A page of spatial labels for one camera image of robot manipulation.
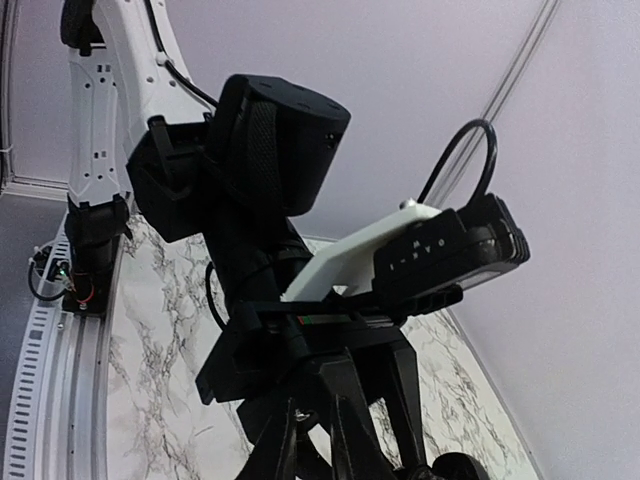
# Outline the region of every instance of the wire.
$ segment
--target wire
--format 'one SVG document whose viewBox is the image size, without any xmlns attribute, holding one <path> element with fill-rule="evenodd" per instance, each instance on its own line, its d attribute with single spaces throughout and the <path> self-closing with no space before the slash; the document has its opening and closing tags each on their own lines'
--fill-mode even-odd
<svg viewBox="0 0 640 480">
<path fill-rule="evenodd" d="M 156 15 L 153 12 L 153 5 L 151 4 L 151 0 L 144 0 L 144 6 L 147 10 L 147 15 L 149 17 L 149 23 L 151 24 L 151 34 L 153 35 L 153 41 L 156 44 L 156 48 L 159 53 L 167 54 L 167 51 L 164 48 L 164 42 L 162 41 L 162 36 L 160 35 L 160 29 L 158 28 L 158 22 L 156 21 Z M 173 78 L 177 80 L 177 82 L 182 85 L 184 88 L 193 93 L 196 97 L 204 100 L 205 102 L 211 104 L 213 107 L 218 107 L 218 101 L 213 98 L 211 95 L 205 93 L 203 90 L 198 88 L 195 84 L 189 81 L 187 77 L 185 77 L 182 73 L 178 71 L 173 61 L 168 59 L 164 63 L 164 67 L 171 74 Z"/>
<path fill-rule="evenodd" d="M 169 71 L 171 76 L 178 81 L 178 83 L 180 83 L 184 88 L 186 88 L 191 93 L 193 93 L 196 97 L 200 97 L 205 102 L 209 103 L 210 105 L 213 105 L 216 108 L 218 107 L 218 101 L 212 96 L 210 96 L 209 94 L 207 94 L 206 92 L 204 92 L 203 90 L 201 90 L 200 88 L 198 88 L 196 85 L 191 83 L 189 80 L 187 80 L 186 77 L 178 71 L 178 69 L 173 64 L 172 61 L 168 61 L 165 64 L 165 68 Z"/>
<path fill-rule="evenodd" d="M 41 300 L 43 302 L 55 302 L 56 300 L 59 300 L 62 297 L 64 297 L 64 295 L 67 293 L 66 289 L 63 289 L 60 293 L 53 295 L 51 297 L 41 295 L 33 286 L 33 270 L 34 269 L 35 269 L 35 262 L 31 262 L 29 264 L 29 273 L 27 274 L 27 283 L 29 284 L 29 290 L 31 290 L 31 293 L 33 294 L 34 297 L 36 297 L 38 300 Z"/>
<path fill-rule="evenodd" d="M 76 301 L 77 301 L 79 304 L 86 304 L 86 303 L 89 303 L 89 302 L 91 301 L 91 299 L 94 297 L 94 295 L 95 295 L 95 294 L 96 294 L 96 288 L 93 286 L 93 282 L 91 282 L 91 293 L 89 294 L 89 296 L 88 296 L 86 299 L 84 299 L 84 300 L 78 300 L 78 299 L 76 299 Z"/>
<path fill-rule="evenodd" d="M 474 128 L 482 128 L 484 130 L 484 134 L 487 137 L 487 157 L 485 159 L 484 168 L 482 169 L 482 175 L 480 176 L 480 180 L 478 181 L 478 185 L 474 190 L 469 202 L 467 204 L 471 204 L 473 202 L 478 201 L 487 193 L 487 188 L 489 188 L 489 183 L 491 183 L 491 177 L 493 177 L 493 171 L 496 166 L 496 158 L 498 157 L 498 139 L 496 137 L 496 131 L 491 125 L 491 122 L 485 120 L 484 118 L 476 118 L 475 120 L 471 120 L 466 125 L 464 125 L 458 132 L 453 136 L 447 148 L 445 148 L 440 160 L 436 163 L 433 171 L 431 172 L 431 176 L 427 180 L 426 185 L 422 189 L 420 196 L 418 197 L 418 203 L 424 203 L 427 195 L 433 188 L 433 185 L 436 183 L 436 179 L 438 175 L 442 171 L 443 167 L 449 160 L 449 157 L 456 149 L 460 141 L 464 138 L 464 136 L 469 133 Z"/>
<path fill-rule="evenodd" d="M 213 315 L 213 319 L 216 321 L 220 330 L 224 330 L 226 328 L 226 324 L 224 320 L 220 316 L 218 309 L 216 308 L 216 304 L 213 301 L 213 292 L 211 291 L 211 274 L 213 273 L 213 262 L 209 262 L 207 265 L 207 269 L 204 272 L 204 287 L 207 292 L 207 303 L 209 304 L 209 310 L 211 310 L 211 314 Z"/>
</svg>

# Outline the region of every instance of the white robotic arm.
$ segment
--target white robotic arm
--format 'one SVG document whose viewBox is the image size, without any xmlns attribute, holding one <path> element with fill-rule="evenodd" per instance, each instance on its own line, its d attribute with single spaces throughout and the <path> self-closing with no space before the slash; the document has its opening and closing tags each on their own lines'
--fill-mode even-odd
<svg viewBox="0 0 640 480">
<path fill-rule="evenodd" d="M 92 17 L 114 66 L 127 158 L 148 132 L 149 119 L 163 117 L 169 125 L 180 125 L 202 122 L 211 113 L 211 106 L 167 69 L 171 62 L 189 79 L 164 1 L 96 0 Z"/>
<path fill-rule="evenodd" d="M 69 50 L 71 67 L 73 161 L 69 201 L 97 206 L 121 194 L 116 172 L 115 123 L 118 92 L 104 47 L 90 56 Z"/>
</svg>

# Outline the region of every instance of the marble surface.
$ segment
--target marble surface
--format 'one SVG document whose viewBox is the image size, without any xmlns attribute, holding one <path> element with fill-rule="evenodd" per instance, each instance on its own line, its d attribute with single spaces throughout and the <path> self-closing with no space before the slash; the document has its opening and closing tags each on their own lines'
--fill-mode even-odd
<svg viewBox="0 0 640 480">
<path fill-rule="evenodd" d="M 200 403 L 194 378 L 219 329 L 207 307 L 202 238 L 167 245 L 140 217 L 130 224 L 109 357 L 110 480 L 232 480 L 250 452 L 237 404 Z M 311 241 L 312 250 L 322 242 Z M 216 303 L 222 295 L 214 285 Z M 433 461 L 448 451 L 478 458 L 494 480 L 537 475 L 490 384 L 446 311 L 410 320 L 418 352 L 424 437 Z M 372 407 L 385 453 L 397 462 L 383 404 Z M 325 434 L 313 436 L 325 443 Z"/>
</svg>

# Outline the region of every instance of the light purple wall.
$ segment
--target light purple wall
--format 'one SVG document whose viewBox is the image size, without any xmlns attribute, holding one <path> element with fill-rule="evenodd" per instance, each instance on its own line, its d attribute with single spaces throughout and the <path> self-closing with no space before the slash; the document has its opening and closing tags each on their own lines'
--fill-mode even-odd
<svg viewBox="0 0 640 480">
<path fill-rule="evenodd" d="M 65 181 L 61 3 L 21 1 L 13 122 L 17 172 Z M 168 8 L 194 79 L 212 95 L 232 73 L 264 73 L 351 110 L 318 203 L 298 222 L 306 233 L 340 237 L 417 195 L 450 136 L 488 101 L 540 3 L 189 0 Z"/>
<path fill-rule="evenodd" d="M 638 478 L 640 4 L 566 1 L 497 122 L 532 259 L 455 311 L 545 477 Z"/>
</svg>

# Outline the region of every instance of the bolt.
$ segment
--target bolt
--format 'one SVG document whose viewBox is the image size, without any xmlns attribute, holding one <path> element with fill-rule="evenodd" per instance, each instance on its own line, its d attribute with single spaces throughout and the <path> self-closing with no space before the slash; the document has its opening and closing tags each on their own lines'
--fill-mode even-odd
<svg viewBox="0 0 640 480">
<path fill-rule="evenodd" d="M 300 410 L 296 408 L 296 422 L 304 422 L 307 418 L 309 418 L 311 414 L 302 413 Z"/>
<path fill-rule="evenodd" d="M 400 204 L 400 210 L 404 210 L 408 207 L 415 207 L 417 205 L 416 201 L 413 198 L 408 198 L 404 202 Z"/>
</svg>

